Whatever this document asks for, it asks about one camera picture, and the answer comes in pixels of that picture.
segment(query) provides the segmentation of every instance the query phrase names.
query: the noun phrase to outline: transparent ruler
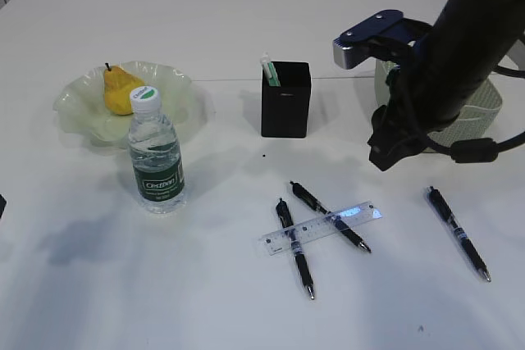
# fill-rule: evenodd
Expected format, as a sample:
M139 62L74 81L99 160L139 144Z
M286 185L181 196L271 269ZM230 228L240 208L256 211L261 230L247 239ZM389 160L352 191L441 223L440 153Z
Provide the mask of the transparent ruler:
M328 215L316 217L315 219L298 223L292 227L287 227L273 233L263 235L260 241L264 243L268 252L277 254L289 250L291 247L289 233L295 232L295 237L301 243L307 243L326 237L327 235L338 232L338 229L331 223L334 217L339 217L350 228L370 220L379 219L382 214L370 201L362 202L354 207L348 207L340 211L329 213Z

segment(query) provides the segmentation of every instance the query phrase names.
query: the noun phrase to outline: bottle cap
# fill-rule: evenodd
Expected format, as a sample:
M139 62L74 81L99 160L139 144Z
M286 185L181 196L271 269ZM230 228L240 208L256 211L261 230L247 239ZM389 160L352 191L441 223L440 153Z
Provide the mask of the bottle cap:
M130 102L134 113L158 111L161 108L161 95L153 86L140 86L130 92Z

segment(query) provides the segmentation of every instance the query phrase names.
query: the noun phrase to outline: water bottle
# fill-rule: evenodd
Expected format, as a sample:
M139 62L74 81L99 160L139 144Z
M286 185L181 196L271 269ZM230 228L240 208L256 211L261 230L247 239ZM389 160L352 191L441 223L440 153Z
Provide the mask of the water bottle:
M179 139L171 120L161 113L161 96L151 86L130 93L134 116L128 133L140 202L153 213L184 205L184 172Z

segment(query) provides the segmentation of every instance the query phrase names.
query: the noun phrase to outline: yellow pear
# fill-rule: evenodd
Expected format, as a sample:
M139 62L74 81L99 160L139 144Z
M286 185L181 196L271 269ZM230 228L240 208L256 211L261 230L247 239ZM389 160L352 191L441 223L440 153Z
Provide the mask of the yellow pear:
M126 73L119 66L109 66L104 70L104 102L111 112L117 115L133 113L130 103L130 92L144 86L140 78Z

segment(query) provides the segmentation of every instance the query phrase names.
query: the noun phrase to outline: white basket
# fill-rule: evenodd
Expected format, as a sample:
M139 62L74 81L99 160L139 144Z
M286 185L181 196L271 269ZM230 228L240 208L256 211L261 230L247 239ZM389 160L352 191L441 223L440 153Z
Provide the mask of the white basket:
M378 106L388 103L390 91L385 81L388 73L394 67L395 64L391 61L376 61L374 88ZM446 147L449 147L455 141L479 139L494 121L502 105L503 99L495 86L489 80L485 80L482 86L467 101L459 113L458 119L452 125L443 131L430 133L428 136ZM428 148L425 152L434 151Z

